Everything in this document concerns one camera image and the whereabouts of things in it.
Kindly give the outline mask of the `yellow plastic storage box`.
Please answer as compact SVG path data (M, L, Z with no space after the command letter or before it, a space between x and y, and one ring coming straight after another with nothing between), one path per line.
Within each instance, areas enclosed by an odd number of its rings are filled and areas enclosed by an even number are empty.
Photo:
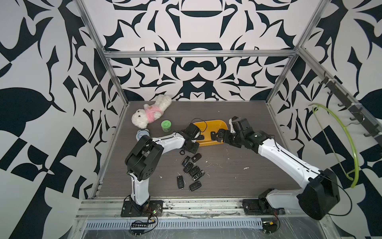
M194 125L201 130L201 135L204 136L204 139L197 140L200 147L222 144L216 140L217 133L220 129L228 129L227 124L220 119L197 121L194 122Z

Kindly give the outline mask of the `black car key top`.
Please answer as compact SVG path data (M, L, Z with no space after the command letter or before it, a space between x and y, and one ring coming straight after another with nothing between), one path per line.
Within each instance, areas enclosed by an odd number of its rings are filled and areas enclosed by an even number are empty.
M200 160L202 158L202 155L200 154L200 153L197 153L197 154L195 154L192 158L191 158L191 160L192 160L192 162L197 162L198 160Z

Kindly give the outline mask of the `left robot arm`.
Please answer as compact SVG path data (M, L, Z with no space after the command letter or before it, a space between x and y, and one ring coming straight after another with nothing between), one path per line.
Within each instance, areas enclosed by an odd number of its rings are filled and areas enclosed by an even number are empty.
M193 123L186 129L163 137L151 138L143 135L125 159L127 173L132 183L131 201L138 207L148 204L149 178L154 173L161 156L176 149L196 153L200 145L197 140L201 138L204 138L202 131Z

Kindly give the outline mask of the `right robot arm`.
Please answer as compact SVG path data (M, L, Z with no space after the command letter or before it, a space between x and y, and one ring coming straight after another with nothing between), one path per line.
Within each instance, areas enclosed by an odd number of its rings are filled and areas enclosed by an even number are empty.
M237 148L245 147L268 159L300 187L298 190L268 189L259 196L259 208L302 210L315 220L321 220L340 202L337 177L330 169L321 170L298 158L264 131L255 131L246 118L233 117L230 129L213 132L213 141Z

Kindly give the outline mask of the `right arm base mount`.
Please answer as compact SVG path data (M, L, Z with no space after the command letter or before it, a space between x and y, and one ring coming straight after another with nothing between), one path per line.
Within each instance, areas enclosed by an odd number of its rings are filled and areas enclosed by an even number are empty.
M265 199L243 199L242 207L245 215L285 215L284 208L272 208Z

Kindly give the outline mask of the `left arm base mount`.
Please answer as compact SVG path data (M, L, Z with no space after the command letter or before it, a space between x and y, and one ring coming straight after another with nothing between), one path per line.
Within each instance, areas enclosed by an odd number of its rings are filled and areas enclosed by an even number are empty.
M125 200L120 216L122 218L148 217L150 214L158 216L163 212L163 203L161 200L148 200L142 206L139 206L132 200Z

